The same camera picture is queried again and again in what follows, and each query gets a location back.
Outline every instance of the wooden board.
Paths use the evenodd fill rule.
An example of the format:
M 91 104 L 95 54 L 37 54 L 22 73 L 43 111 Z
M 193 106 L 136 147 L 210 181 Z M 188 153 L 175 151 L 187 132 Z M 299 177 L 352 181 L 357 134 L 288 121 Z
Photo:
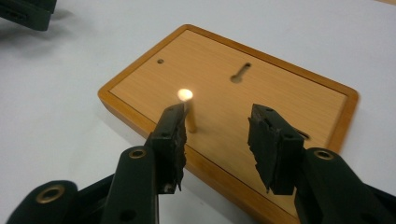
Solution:
M 240 83 L 231 82 L 244 64 Z M 249 151 L 252 104 L 275 109 L 307 133 L 305 147 L 339 151 L 358 94 L 255 49 L 184 25 L 110 80 L 99 97 L 147 137 L 177 91 L 194 93 L 198 130 L 188 133 L 187 168 L 262 222 L 297 223 L 291 196 L 267 194 Z
M 396 0 L 377 0 L 378 2 L 388 3 L 396 6 Z

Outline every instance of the white table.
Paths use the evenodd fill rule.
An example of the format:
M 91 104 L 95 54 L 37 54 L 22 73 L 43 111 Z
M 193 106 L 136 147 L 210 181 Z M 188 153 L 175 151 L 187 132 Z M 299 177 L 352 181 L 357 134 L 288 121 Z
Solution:
M 68 0 L 44 33 L 0 20 L 0 222 L 33 188 L 55 179 L 87 187 L 145 142 L 96 93 L 184 23 L 357 90 L 342 156 L 362 181 L 396 195 L 395 21 L 395 6 L 372 0 Z M 189 172 L 182 189 L 160 196 L 161 223 L 255 223 Z

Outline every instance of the wood grain surface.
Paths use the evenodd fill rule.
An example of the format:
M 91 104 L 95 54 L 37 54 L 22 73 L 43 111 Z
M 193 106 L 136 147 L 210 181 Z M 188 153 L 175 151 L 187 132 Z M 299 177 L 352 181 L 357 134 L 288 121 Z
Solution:
M 396 0 L 376 0 L 378 2 L 388 3 L 396 6 Z
M 240 83 L 231 77 L 249 63 Z M 184 25 L 110 80 L 99 97 L 148 136 L 177 91 L 193 92 L 196 133 L 188 133 L 187 168 L 262 222 L 297 223 L 293 197 L 267 194 L 248 149 L 252 104 L 275 109 L 307 133 L 305 147 L 339 151 L 358 94 L 340 83 Z

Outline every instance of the keyhole slot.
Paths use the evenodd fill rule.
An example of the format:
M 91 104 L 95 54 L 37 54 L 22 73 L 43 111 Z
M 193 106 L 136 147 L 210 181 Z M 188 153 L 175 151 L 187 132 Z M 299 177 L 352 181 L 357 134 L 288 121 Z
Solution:
M 231 76 L 230 80 L 233 83 L 240 83 L 242 82 L 242 76 L 246 73 L 246 71 L 251 67 L 251 63 L 245 63 L 239 71 Z

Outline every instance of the small hole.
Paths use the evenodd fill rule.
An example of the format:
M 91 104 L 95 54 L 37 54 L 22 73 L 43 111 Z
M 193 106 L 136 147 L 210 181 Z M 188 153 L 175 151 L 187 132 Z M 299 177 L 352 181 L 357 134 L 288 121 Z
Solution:
M 58 189 L 50 189 L 49 191 L 43 194 L 43 200 L 49 200 L 59 194 Z
M 135 149 L 129 153 L 129 157 L 132 159 L 140 159 L 145 157 L 147 154 L 145 149 Z
M 363 219 L 363 221 L 365 221 L 366 223 L 370 224 L 379 223 L 378 219 L 370 213 L 362 213 L 361 219 Z
M 134 210 L 125 210 L 120 214 L 120 221 L 128 222 L 134 220 L 136 217 L 136 211 Z
M 330 154 L 330 153 L 327 152 L 327 151 L 316 150 L 316 151 L 314 152 L 314 154 L 315 154 L 318 158 L 323 159 L 323 160 L 326 160 L 326 161 L 330 161 L 330 160 L 334 159 L 334 155 Z
M 64 194 L 64 186 L 53 185 L 41 191 L 35 200 L 38 203 L 50 203 L 59 199 Z

